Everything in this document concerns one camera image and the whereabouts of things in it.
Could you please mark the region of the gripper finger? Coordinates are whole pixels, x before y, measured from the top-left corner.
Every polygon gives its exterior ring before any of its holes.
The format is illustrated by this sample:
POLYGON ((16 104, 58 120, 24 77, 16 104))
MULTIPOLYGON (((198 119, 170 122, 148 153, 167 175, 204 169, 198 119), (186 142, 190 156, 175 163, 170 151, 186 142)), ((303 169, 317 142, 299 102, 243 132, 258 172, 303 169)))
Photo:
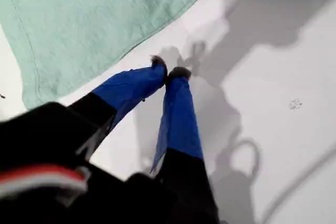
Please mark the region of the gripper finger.
POLYGON ((205 168, 189 79, 191 72, 175 67, 165 83, 154 164, 155 176, 173 196, 168 223, 219 223, 218 208, 205 168))
POLYGON ((68 128, 79 133, 86 126, 88 135, 100 131, 106 137, 140 102, 163 87, 167 66, 159 56, 151 57, 151 65, 119 72, 69 106, 76 116, 68 128))

